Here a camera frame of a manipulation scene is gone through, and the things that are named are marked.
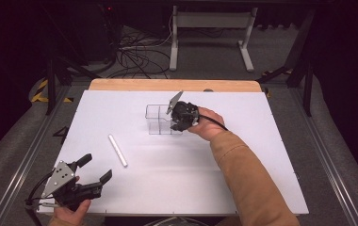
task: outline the clear plastic container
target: clear plastic container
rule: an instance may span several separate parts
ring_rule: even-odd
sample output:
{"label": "clear plastic container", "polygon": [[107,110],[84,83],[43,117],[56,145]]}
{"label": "clear plastic container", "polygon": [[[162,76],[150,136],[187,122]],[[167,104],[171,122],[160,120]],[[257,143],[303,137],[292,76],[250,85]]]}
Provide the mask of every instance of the clear plastic container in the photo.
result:
{"label": "clear plastic container", "polygon": [[171,129],[171,113],[167,115],[168,105],[147,105],[146,119],[150,135],[182,135]]}

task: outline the finger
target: finger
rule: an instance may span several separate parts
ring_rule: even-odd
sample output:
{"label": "finger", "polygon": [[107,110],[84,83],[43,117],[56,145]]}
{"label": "finger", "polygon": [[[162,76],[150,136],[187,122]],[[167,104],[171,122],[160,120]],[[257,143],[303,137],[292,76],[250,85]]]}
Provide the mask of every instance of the finger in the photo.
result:
{"label": "finger", "polygon": [[90,204],[91,204],[90,200],[85,200],[81,202],[79,207],[75,211],[74,215],[78,216],[79,218],[83,218],[88,212]]}

